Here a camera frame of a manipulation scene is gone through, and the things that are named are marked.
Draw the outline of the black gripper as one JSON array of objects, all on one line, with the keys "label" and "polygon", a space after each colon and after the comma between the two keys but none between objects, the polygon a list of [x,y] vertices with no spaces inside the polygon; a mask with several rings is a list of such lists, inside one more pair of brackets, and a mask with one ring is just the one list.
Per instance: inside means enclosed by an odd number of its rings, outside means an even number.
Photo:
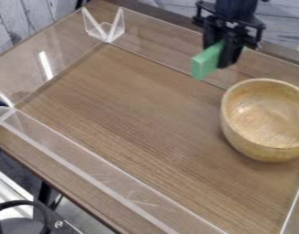
[{"label": "black gripper", "polygon": [[204,47],[209,48],[222,40],[218,68],[234,65],[244,46],[257,48],[265,23],[256,17],[258,2],[266,0],[208,0],[196,2],[197,14],[193,22],[204,28]]}]

